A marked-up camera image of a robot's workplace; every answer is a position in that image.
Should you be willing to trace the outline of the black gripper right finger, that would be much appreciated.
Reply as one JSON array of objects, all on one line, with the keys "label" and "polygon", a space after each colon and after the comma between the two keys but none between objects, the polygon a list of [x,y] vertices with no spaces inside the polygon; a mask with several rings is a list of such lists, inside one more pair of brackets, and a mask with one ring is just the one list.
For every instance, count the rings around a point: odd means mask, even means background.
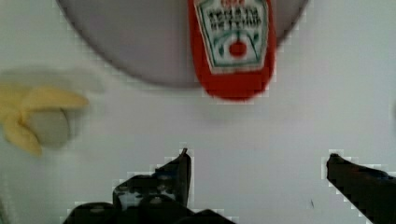
[{"label": "black gripper right finger", "polygon": [[373,224],[395,224],[396,183],[388,173],[347,161],[332,153],[327,180]]}]

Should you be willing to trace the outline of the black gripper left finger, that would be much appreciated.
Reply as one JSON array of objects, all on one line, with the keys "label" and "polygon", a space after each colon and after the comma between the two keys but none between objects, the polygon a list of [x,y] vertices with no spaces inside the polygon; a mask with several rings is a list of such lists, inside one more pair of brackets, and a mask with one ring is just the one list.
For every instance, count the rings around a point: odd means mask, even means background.
[{"label": "black gripper left finger", "polygon": [[188,208],[191,157],[181,153],[151,175],[117,185],[110,203],[76,206],[62,224],[236,224],[210,209]]}]

